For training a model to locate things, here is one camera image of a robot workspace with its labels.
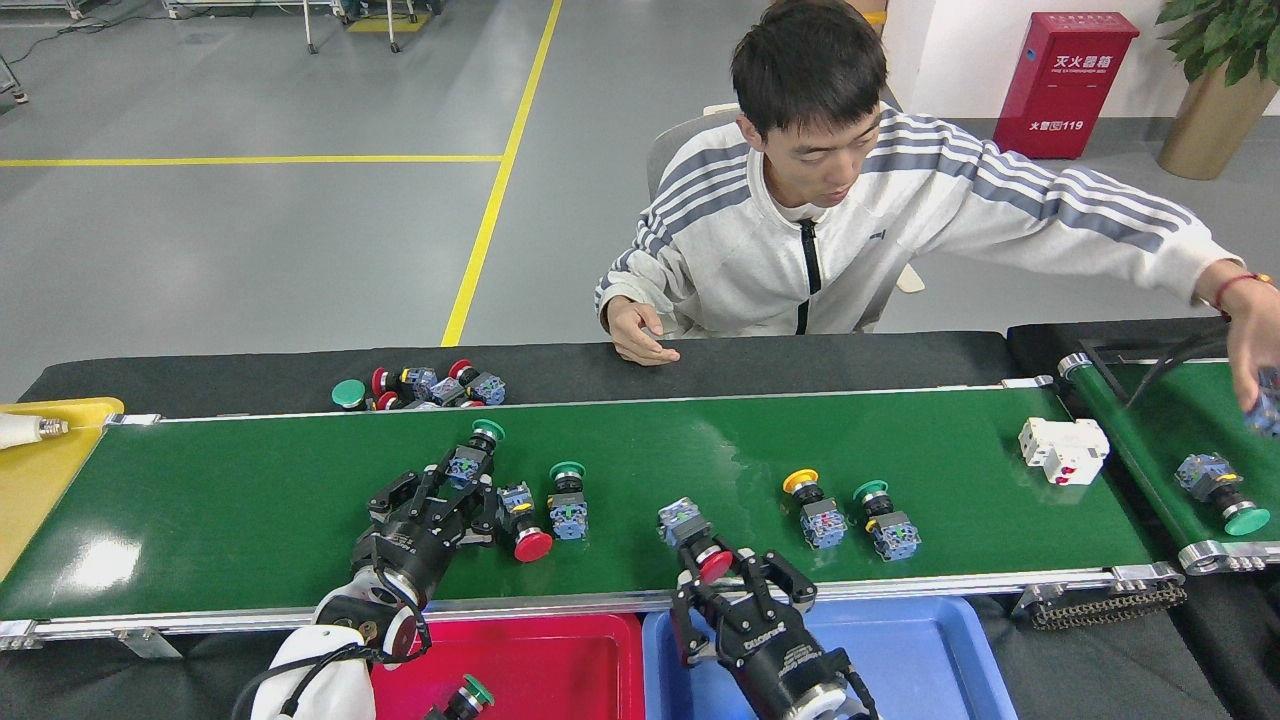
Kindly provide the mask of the person's left hand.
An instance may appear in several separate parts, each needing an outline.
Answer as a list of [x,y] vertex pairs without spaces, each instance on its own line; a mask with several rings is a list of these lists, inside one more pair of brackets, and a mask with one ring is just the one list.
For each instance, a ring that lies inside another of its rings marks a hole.
[[1279,365],[1279,292],[1258,279],[1239,279],[1222,293],[1220,309],[1230,316],[1228,360],[1242,411],[1260,396],[1260,372]]

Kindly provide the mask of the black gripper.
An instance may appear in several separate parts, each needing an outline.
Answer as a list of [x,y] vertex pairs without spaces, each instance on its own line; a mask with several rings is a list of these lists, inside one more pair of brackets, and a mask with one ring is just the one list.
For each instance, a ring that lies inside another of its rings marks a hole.
[[[759,719],[850,719],[844,656],[823,651],[804,624],[817,585],[774,550],[736,550],[735,571],[751,596],[730,601],[695,571],[678,573],[669,618],[681,664],[694,667],[716,657]],[[773,598],[771,587],[790,603]],[[695,626],[695,612],[716,630],[716,650]]]
[[447,474],[433,464],[401,474],[366,502],[371,527],[352,553],[356,598],[396,606],[406,596],[425,609],[457,547],[495,543],[500,492],[468,483],[452,507],[440,496],[445,484]]

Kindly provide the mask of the person's right hand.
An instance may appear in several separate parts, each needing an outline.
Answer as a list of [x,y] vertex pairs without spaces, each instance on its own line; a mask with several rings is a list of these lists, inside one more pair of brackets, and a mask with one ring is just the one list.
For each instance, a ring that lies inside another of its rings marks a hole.
[[614,351],[639,366],[663,366],[677,363],[681,355],[663,346],[660,316],[650,304],[626,296],[614,296],[605,306],[605,320]]

